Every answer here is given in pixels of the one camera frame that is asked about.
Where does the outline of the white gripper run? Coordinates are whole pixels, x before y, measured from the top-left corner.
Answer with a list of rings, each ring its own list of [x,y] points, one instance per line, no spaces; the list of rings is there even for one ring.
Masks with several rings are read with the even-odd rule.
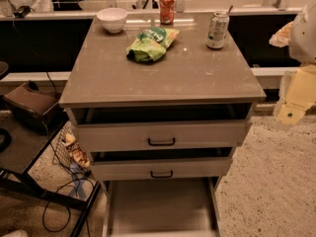
[[[276,121],[297,124],[316,103],[316,0],[309,0],[293,23],[279,29],[269,44],[285,47],[289,55],[303,64],[294,72],[285,72],[279,86],[279,99],[274,109]]]

